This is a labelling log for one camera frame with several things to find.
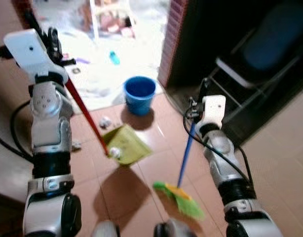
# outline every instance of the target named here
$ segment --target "white wall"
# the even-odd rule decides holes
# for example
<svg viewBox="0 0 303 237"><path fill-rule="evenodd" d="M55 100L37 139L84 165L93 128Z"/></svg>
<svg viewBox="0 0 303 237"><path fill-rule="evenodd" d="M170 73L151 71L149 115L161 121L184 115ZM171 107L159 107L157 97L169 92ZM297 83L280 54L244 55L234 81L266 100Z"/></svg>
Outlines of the white wall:
<svg viewBox="0 0 303 237"><path fill-rule="evenodd" d="M286 237L303 237L303 92L244 146L258 198Z"/></svg>
<svg viewBox="0 0 303 237"><path fill-rule="evenodd" d="M2 39L6 33L21 29L11 2L0 0L0 45L3 45ZM28 78L25 73L14 60L0 60L0 137L13 147L9 131L10 113L28 99ZM19 118L30 120L30 113L27 110ZM31 171L30 163L0 145L0 193L24 202Z"/></svg>

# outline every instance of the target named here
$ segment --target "blue bucket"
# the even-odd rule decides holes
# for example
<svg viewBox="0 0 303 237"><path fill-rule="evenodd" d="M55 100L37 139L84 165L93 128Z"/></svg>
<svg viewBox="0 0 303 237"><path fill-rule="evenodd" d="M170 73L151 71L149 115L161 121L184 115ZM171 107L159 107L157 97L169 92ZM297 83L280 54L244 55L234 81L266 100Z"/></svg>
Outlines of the blue bucket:
<svg viewBox="0 0 303 237"><path fill-rule="evenodd" d="M125 82L124 90L128 110L139 116L148 114L156 83L147 77L133 77Z"/></svg>

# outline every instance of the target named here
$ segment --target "silver robot arm segment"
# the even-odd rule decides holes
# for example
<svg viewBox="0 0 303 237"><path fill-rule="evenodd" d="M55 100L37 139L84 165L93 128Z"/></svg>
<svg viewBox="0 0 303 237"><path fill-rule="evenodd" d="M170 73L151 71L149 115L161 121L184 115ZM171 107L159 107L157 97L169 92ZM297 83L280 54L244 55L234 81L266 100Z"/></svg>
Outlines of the silver robot arm segment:
<svg viewBox="0 0 303 237"><path fill-rule="evenodd" d="M80 200L70 193L75 183L69 164L73 109L64 90L68 74L54 63L62 58L55 29L49 30L48 39L49 45L44 45L33 29L4 38L32 82L29 92L34 168L28 183L23 232L26 237L71 237L81 228Z"/></svg>
<svg viewBox="0 0 303 237"><path fill-rule="evenodd" d="M233 143L220 130L225 99L223 96L207 96L203 103L205 115L195 126L198 136L242 170L234 154ZM227 237L283 236L257 201L252 184L215 152L205 149L204 155L224 204L225 220L228 222Z"/></svg>

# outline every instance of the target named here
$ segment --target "black cable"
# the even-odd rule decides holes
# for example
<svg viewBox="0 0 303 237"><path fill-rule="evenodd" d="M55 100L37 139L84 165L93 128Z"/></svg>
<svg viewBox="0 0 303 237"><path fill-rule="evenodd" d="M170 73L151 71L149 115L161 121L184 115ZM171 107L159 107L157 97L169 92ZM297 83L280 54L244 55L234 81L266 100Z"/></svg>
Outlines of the black cable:
<svg viewBox="0 0 303 237"><path fill-rule="evenodd" d="M213 151L215 154L217 154L218 156L220 156L223 160L225 160L231 167L233 167L242 177L243 179L245 179L248 183L251 183L250 180L247 178L247 176L233 163L231 162L228 158L226 158L222 153L220 153L219 151L217 151L216 149L214 149L213 147L209 146L207 143L204 143L202 141L200 141L199 139L197 139L195 136L193 136L190 131L187 128L187 123L186 123L186 118L187 118L187 113L191 108L188 108L184 115L183 115L183 126L186 130L186 132L188 133L188 135L193 138L195 141L197 141L198 143L202 144L203 146L205 146L207 149Z"/></svg>
<svg viewBox="0 0 303 237"><path fill-rule="evenodd" d="M249 167L249 163L248 163L248 159L247 159L246 153L244 152L244 150L240 146L236 146L236 148L240 150L240 152L241 152L241 154L242 154L242 156L244 158L249 181L251 183L251 186L254 187L254 180L252 179L252 175L251 175L251 171L250 171L250 167Z"/></svg>
<svg viewBox="0 0 303 237"><path fill-rule="evenodd" d="M30 159L33 160L32 155L30 155L20 144L16 131L15 131L15 119L18 115L18 113L24 108L26 107L28 104L30 103L30 101L28 100L27 102L23 103L22 105L20 105L11 115L10 118L10 131L11 131L11 136L13 138L13 141L15 143L15 145L17 146L17 148L26 156L26 159Z"/></svg>
<svg viewBox="0 0 303 237"><path fill-rule="evenodd" d="M3 141L1 138L0 138L0 144L3 145L4 147L6 147L8 150L10 150L11 152L15 153L16 155L26 159L27 161L29 162L32 162L31 159L27 159L27 157L21 153L20 151L18 151L17 149L13 148L12 146L10 146L9 144L7 144L5 141Z"/></svg>
<svg viewBox="0 0 303 237"><path fill-rule="evenodd" d="M13 58L12 54L10 53L10 51L5 45L0 46L0 58L4 58L4 59Z"/></svg>

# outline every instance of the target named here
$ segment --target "yellow dustpan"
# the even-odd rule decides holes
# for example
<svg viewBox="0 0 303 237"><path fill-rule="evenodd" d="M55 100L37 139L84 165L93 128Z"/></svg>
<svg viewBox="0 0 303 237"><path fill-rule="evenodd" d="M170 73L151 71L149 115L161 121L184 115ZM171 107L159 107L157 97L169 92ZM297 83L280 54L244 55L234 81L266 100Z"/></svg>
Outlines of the yellow dustpan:
<svg viewBox="0 0 303 237"><path fill-rule="evenodd" d="M120 150L120 156L114 159L121 165L130 165L152 153L127 124L108 132L103 139L109 150L113 147Z"/></svg>

